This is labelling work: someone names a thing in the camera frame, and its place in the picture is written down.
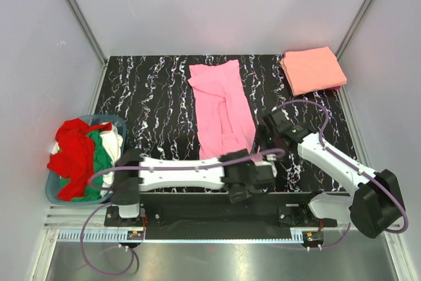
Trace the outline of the pink t shirt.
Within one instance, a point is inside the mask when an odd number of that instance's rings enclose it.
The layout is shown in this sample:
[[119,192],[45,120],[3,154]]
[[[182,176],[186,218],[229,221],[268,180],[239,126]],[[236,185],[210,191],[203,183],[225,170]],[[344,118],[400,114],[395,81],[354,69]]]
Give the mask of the pink t shirt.
[[251,152],[256,126],[241,81],[239,61],[195,64],[188,80],[195,98],[199,158]]

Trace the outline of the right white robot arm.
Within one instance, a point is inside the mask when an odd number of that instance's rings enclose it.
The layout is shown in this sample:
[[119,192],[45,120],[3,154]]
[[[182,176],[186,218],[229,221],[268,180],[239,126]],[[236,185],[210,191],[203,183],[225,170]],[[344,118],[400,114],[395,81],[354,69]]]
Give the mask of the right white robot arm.
[[263,116],[258,143],[268,149],[294,151],[317,166],[347,192],[347,195],[318,193],[299,209],[300,221],[313,226],[321,219],[353,224],[368,238],[376,238],[402,217],[405,211],[396,175],[381,172],[350,158],[306,124],[294,124],[281,110]]

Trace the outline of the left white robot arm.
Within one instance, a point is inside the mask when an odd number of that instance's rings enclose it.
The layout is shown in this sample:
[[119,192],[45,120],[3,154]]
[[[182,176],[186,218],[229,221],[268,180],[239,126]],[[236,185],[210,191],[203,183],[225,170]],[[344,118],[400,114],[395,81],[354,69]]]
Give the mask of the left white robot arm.
[[226,190],[230,203],[245,201],[253,194],[275,186],[271,161],[283,157],[282,149],[250,154],[246,149],[196,161],[169,161],[144,157],[131,149],[114,168],[111,203],[129,226],[142,217],[140,193],[161,188],[195,187]]

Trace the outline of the folded salmon t shirt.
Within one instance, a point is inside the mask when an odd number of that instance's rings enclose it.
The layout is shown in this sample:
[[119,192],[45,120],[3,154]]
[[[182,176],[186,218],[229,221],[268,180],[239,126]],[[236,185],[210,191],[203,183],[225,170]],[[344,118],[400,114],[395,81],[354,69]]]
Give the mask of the folded salmon t shirt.
[[287,51],[281,59],[281,67],[293,96],[347,83],[347,77],[328,46]]

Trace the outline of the white t shirt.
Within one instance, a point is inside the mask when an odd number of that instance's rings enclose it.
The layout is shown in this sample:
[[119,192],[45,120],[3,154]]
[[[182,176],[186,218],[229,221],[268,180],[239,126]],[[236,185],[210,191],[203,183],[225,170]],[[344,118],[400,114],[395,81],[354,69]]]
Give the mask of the white t shirt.
[[[112,128],[107,131],[99,133],[102,139],[103,149],[107,152],[107,155],[111,158],[112,166],[119,160],[122,154],[123,137],[118,133],[117,127],[112,124]],[[110,187],[114,179],[114,172],[103,174],[103,187]]]

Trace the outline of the green t shirt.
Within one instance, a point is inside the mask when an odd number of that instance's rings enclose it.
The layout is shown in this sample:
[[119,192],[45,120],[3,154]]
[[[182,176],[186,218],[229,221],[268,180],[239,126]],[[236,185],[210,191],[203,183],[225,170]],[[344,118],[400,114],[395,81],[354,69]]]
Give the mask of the green t shirt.
[[[112,160],[109,154],[103,147],[103,139],[100,136],[100,131],[94,130],[86,134],[95,144],[95,150],[93,152],[93,172],[102,171],[112,167]],[[101,190],[92,188],[89,185],[84,187],[83,193],[79,193],[71,199],[72,202],[84,202],[84,201],[95,201],[102,197]]]

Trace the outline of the red t shirt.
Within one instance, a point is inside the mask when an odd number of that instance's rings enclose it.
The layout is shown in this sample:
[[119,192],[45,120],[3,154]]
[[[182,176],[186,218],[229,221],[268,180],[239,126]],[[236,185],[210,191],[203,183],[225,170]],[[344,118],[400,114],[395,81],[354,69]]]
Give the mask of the red t shirt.
[[69,180],[58,194],[64,201],[85,196],[87,181],[93,175],[95,143],[87,136],[91,131],[91,126],[75,118],[64,122],[56,133],[59,151],[50,156],[47,168]]

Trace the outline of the blue laundry basket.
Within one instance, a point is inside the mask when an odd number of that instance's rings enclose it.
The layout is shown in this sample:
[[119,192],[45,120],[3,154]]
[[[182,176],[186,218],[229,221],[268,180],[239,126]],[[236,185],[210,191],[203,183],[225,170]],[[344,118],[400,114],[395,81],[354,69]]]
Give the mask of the blue laundry basket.
[[[123,137],[123,145],[121,148],[123,153],[124,142],[126,138],[126,123],[122,118],[116,115],[86,115],[79,117],[79,119],[91,126],[92,131],[107,131],[110,130],[112,128],[112,124],[114,124],[118,129],[118,133]],[[56,154],[58,151],[59,145],[56,141],[50,156]],[[111,196],[111,193],[107,190],[101,190],[102,197],[95,201],[84,201],[79,203],[72,201],[64,201],[58,197],[58,194],[60,190],[67,185],[68,182],[68,179],[62,178],[61,176],[50,170],[45,187],[45,194],[48,200],[56,205],[93,205],[103,203]]]

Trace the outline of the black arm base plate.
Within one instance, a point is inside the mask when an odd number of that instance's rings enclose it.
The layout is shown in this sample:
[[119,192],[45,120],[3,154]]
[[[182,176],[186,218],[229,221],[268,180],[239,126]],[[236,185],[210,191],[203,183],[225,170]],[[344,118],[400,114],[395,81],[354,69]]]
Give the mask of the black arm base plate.
[[335,227],[331,218],[316,218],[308,202],[315,193],[262,193],[231,203],[227,193],[143,193],[141,212],[123,219],[117,205],[107,207],[105,226],[129,227],[147,224],[168,226],[181,221],[263,222],[280,227]]

